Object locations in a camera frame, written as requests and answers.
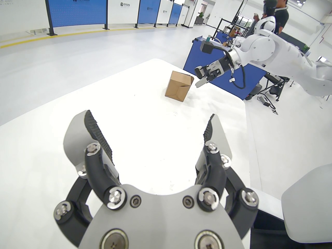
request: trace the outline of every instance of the cardboard box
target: cardboard box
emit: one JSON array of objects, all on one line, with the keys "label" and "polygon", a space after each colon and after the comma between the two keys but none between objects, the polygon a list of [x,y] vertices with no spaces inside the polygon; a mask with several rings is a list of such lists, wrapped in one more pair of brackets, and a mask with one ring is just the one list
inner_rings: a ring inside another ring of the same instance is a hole
[{"label": "cardboard box", "polygon": [[183,102],[192,82],[193,76],[172,71],[165,96]]}]

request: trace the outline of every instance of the white robotic arm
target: white robotic arm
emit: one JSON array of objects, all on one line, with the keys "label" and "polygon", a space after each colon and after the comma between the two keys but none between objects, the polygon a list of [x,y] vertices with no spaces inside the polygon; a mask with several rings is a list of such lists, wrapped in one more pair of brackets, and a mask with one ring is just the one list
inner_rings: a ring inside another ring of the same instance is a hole
[{"label": "white robotic arm", "polygon": [[[201,49],[208,52],[215,47],[207,42]],[[248,63],[274,75],[285,76],[300,84],[313,96],[332,94],[332,65],[309,61],[297,47],[265,29],[258,34],[247,37],[240,47],[233,47],[225,57],[204,67],[196,67],[195,72],[201,80],[197,87],[223,75],[226,71],[234,71]]]}]

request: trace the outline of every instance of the white panel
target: white panel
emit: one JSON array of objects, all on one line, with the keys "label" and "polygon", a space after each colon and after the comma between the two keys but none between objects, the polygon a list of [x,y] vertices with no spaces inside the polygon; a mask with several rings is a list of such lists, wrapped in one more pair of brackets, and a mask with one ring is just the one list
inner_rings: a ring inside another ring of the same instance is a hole
[{"label": "white panel", "polygon": [[47,27],[45,0],[0,0],[0,35]]},{"label": "white panel", "polygon": [[185,22],[187,13],[188,13],[188,8],[185,6],[182,6],[178,25],[182,25]]},{"label": "white panel", "polygon": [[169,17],[171,15],[173,7],[173,2],[168,0],[161,0],[159,11],[158,11],[158,17],[157,17],[157,24],[168,24]]},{"label": "white panel", "polygon": [[109,24],[136,24],[140,0],[108,0]]}]

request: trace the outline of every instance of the cable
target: cable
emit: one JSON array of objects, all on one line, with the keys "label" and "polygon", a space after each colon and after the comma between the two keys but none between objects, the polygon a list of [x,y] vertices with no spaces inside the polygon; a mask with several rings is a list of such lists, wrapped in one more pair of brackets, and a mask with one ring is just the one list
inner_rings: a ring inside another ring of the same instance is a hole
[{"label": "cable", "polygon": [[238,89],[244,89],[246,87],[246,74],[245,74],[245,71],[244,71],[244,67],[242,64],[240,64],[240,67],[242,69],[242,77],[243,77],[243,87],[241,86],[238,86],[234,81],[232,82]]}]

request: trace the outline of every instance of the person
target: person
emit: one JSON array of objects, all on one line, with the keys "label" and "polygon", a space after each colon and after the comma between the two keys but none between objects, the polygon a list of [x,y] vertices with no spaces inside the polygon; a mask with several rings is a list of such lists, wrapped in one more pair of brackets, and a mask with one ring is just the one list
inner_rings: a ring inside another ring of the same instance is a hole
[{"label": "person", "polygon": [[[275,9],[275,13],[274,13],[274,17],[275,17],[274,33],[275,34],[280,34],[288,21],[289,14],[287,11],[287,9],[288,9],[287,2],[288,2],[288,0],[277,0],[276,9]],[[254,15],[254,20],[257,22],[259,21],[258,15]]]}]

